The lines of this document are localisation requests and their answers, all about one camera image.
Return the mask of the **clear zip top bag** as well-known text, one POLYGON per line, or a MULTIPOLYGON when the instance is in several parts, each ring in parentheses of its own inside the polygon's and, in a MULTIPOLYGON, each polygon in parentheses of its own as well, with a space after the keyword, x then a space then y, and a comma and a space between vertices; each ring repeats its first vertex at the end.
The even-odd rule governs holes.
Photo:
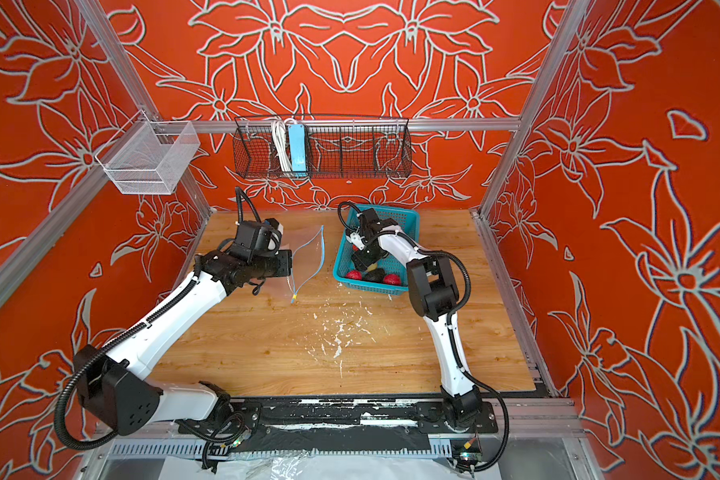
POLYGON ((313 280, 325 264, 323 225, 312 225, 284 234, 283 247, 292 253, 291 273, 272 280, 273 296, 295 304, 304 286, 313 280))

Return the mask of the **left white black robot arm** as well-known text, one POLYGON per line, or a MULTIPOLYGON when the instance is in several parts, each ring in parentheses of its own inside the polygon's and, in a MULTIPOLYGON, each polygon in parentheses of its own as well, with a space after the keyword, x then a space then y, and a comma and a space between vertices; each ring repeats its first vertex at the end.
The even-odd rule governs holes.
POLYGON ((282 225, 262 218, 242 189, 235 195, 235 236, 197 256, 176 289, 133 326, 75 355, 54 408, 54 433, 63 446, 93 450, 161 422, 176 423, 209 446, 229 445, 243 434, 246 417, 221 387, 149 380, 169 348, 205 313, 236 291, 249 288, 258 295, 268 279, 292 273, 282 225))

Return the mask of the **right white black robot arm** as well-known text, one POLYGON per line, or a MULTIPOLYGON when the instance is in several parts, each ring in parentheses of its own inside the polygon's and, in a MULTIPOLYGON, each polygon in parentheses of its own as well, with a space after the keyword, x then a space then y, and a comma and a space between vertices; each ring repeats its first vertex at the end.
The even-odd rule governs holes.
POLYGON ((509 414, 501 394, 476 378, 466 361, 458 326, 458 312, 472 293, 466 266, 450 252, 421 246, 395 220, 381 218, 373 208, 362 210, 352 201, 343 201, 337 215, 352 248, 350 279, 392 285, 392 277, 380 272, 379 262, 387 258, 406 270, 411 306, 425 321, 435 347, 446 425, 474 432, 450 465, 470 476, 496 466, 508 446, 509 414), (503 416, 501 440, 489 459, 469 452, 480 440, 477 420, 483 413, 485 393, 498 401, 503 416))

